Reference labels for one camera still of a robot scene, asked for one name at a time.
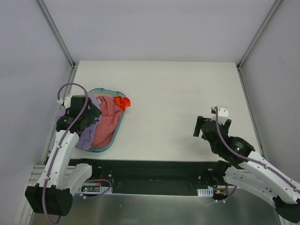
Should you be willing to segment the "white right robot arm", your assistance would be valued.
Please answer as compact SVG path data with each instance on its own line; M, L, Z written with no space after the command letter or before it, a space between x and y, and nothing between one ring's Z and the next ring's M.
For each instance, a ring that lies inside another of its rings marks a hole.
M284 175L246 140L229 136L231 120L217 125L215 120L198 116L194 136L209 142L219 160L210 171L201 174L202 181L216 188L223 183L240 187L275 208L285 221L300 221L300 184Z

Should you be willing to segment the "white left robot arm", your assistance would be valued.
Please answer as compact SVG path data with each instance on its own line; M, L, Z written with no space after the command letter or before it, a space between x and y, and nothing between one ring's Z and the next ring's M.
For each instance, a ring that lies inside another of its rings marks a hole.
M95 182L98 169L85 163L76 165L66 175L71 152L82 132L98 122L100 109L93 103L72 103L56 122L53 150L36 185L28 186L26 199L35 213L66 216L72 207L73 197L82 184Z

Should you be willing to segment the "lavender t shirt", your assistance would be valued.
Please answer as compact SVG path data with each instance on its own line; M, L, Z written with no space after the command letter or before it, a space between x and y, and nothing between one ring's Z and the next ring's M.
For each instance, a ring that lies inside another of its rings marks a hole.
M92 103L100 109L100 104L99 101L96 99L96 97L88 92L88 97L91 99ZM65 114L66 108L62 107L60 110L55 115L55 122L62 117ZM97 118L97 120L91 124L89 127L87 127L82 134L79 137L79 140L76 144L76 147L79 148L80 150L89 150L91 148L91 144L94 140L95 132L96 132L96 127L97 125L101 122L101 115Z

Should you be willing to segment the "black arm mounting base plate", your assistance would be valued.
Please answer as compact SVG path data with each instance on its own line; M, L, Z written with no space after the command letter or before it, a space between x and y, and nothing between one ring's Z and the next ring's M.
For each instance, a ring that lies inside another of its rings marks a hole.
M93 179L112 183L114 194L195 196L202 188L225 186L225 162L134 161L72 159L70 166L86 163Z

